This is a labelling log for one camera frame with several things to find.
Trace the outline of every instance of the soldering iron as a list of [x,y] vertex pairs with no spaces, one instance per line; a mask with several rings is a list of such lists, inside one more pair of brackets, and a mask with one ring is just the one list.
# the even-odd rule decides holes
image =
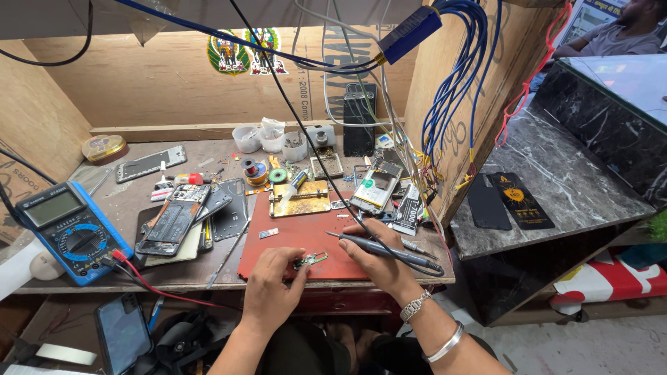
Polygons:
[[[331,233],[329,231],[325,231],[325,232],[326,232],[326,234],[328,234],[330,236],[338,237],[341,240],[342,239],[350,240],[350,241],[354,242],[357,246],[359,246],[361,249],[366,250],[368,252],[371,252],[371,253],[374,253],[374,254],[377,254],[377,255],[381,255],[381,256],[388,256],[388,257],[391,257],[391,258],[394,257],[382,245],[380,245],[379,243],[377,243],[375,241],[371,241],[369,239],[362,238],[362,237],[351,236],[351,235],[345,234],[345,233],[335,234],[335,233]],[[398,258],[401,258],[403,261],[405,261],[407,263],[414,264],[416,266],[429,268],[433,271],[437,271],[437,272],[440,273],[438,276],[443,276],[445,274],[445,271],[443,271],[441,265],[439,265],[439,264],[433,263],[430,260],[425,259],[425,258],[421,258],[419,256],[414,256],[414,255],[412,255],[410,253],[407,253],[403,250],[398,250],[398,249],[391,248],[391,247],[390,247],[390,249],[392,249],[392,251],[398,256]]]

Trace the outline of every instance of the red rope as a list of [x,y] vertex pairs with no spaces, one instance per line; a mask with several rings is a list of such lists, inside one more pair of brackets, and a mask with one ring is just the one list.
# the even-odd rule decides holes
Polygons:
[[[528,89],[530,87],[530,82],[542,70],[542,68],[544,68],[546,62],[551,58],[551,55],[556,50],[556,48],[554,47],[554,40],[556,39],[556,36],[558,36],[558,34],[560,34],[560,32],[563,30],[563,28],[565,28],[565,25],[567,25],[568,19],[570,18],[570,14],[572,14],[572,4],[570,4],[570,0],[565,0],[565,6],[563,7],[563,9],[561,9],[560,13],[558,14],[558,17],[556,17],[556,19],[553,22],[551,22],[551,24],[549,25],[549,28],[547,29],[546,38],[545,38],[546,39],[546,47],[547,47],[546,55],[542,59],[542,62],[539,64],[539,66],[535,70],[535,72],[530,76],[530,78],[528,78],[525,82],[523,82],[522,85],[524,86],[524,89],[521,90],[521,93],[519,93],[519,95],[517,95],[511,102],[509,102],[509,104],[507,104],[507,107],[505,107],[505,110],[504,110],[505,117],[502,120],[502,127],[500,128],[500,131],[498,132],[498,135],[496,136],[496,146],[500,147],[500,146],[505,144],[505,141],[507,140],[507,121],[512,116],[519,113],[519,111],[521,111],[521,108],[524,107],[524,104],[525,104],[525,102],[528,98]],[[551,35],[551,29],[557,24],[557,22],[564,15],[566,16],[565,22],[563,22],[563,25],[560,27],[558,32],[552,38],[549,38],[549,36]],[[510,106],[515,101],[519,100],[521,97],[524,97],[524,99],[516,107],[514,112],[512,112],[511,114],[507,113],[507,110],[510,108]],[[500,138],[500,135],[503,134],[503,133],[504,133],[504,135],[503,135],[502,143],[498,144],[498,138]]]

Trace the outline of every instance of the white glue bottle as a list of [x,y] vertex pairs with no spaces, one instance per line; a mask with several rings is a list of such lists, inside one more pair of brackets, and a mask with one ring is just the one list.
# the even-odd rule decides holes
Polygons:
[[305,181],[305,179],[308,178],[308,168],[303,169],[302,171],[299,172],[299,174],[296,175],[296,177],[292,180],[292,182],[289,183],[287,186],[287,192],[285,192],[285,195],[283,195],[280,198],[280,203],[276,207],[276,212],[282,212],[287,208],[287,203],[289,202],[289,199],[296,194],[297,190],[299,189],[299,186]]

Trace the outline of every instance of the floor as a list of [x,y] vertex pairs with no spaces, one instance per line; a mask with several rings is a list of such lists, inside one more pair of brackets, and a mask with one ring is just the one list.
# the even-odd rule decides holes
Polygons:
[[[434,299],[450,315],[470,321],[467,312],[475,316],[475,307],[458,257],[452,256],[456,284]],[[404,326],[399,334],[409,329]],[[517,375],[650,375],[664,374],[667,368],[667,316],[496,328],[472,321],[466,332],[485,340],[500,363]]]

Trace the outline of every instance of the silver bangle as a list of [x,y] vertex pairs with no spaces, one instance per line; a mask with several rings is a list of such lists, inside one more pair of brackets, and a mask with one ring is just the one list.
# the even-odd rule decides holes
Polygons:
[[426,356],[426,353],[422,352],[422,358],[426,360],[426,362],[433,363],[439,360],[445,354],[447,354],[456,344],[458,344],[459,340],[461,340],[461,336],[463,336],[463,324],[458,320],[456,320],[455,322],[456,322],[456,331],[454,332],[452,338],[450,338],[450,340],[447,341],[447,344],[445,344],[445,346],[442,347],[442,349],[438,350],[437,353],[435,353],[430,357]]
[[420,308],[422,308],[422,301],[427,298],[431,298],[431,294],[428,292],[428,290],[424,290],[424,293],[422,293],[422,295],[417,300],[413,300],[405,308],[403,308],[403,311],[401,311],[400,314],[401,319],[405,323],[408,323],[408,320],[410,320],[410,318],[412,318],[412,316],[416,314]]

